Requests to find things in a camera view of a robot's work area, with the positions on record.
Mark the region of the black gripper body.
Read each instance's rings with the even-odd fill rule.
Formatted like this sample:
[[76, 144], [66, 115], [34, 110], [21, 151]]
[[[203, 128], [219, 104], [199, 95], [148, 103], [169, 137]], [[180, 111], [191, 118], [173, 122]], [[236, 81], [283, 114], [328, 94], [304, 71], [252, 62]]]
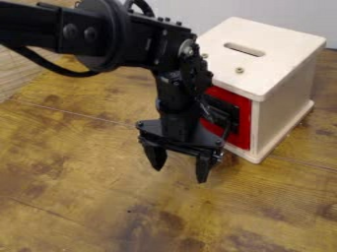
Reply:
[[172, 151], [197, 158], [220, 156], [223, 139], [201, 125], [200, 99], [211, 87], [211, 71], [199, 53], [177, 58], [169, 70], [152, 70], [157, 119], [136, 122], [137, 140], [165, 141]]

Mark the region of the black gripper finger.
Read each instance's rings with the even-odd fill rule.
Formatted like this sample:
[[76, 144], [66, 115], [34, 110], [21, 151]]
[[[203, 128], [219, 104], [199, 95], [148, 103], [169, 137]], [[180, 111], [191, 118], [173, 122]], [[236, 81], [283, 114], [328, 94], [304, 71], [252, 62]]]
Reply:
[[221, 156], [199, 155], [196, 158], [196, 179], [199, 183], [205, 183], [211, 169], [221, 162]]
[[144, 140], [141, 145], [151, 166], [156, 171], [159, 171], [167, 160], [167, 142], [151, 142], [148, 140]]

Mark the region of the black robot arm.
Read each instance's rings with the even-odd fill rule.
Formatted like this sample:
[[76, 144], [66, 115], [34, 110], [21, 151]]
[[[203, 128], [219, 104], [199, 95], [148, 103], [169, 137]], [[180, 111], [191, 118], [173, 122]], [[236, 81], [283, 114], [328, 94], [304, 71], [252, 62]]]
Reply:
[[144, 0], [80, 0], [72, 8], [0, 0], [0, 45], [68, 77], [149, 70], [159, 118], [136, 123], [147, 159], [159, 170], [169, 151], [189, 155], [207, 181], [223, 140], [201, 125], [212, 73], [188, 28], [156, 17]]

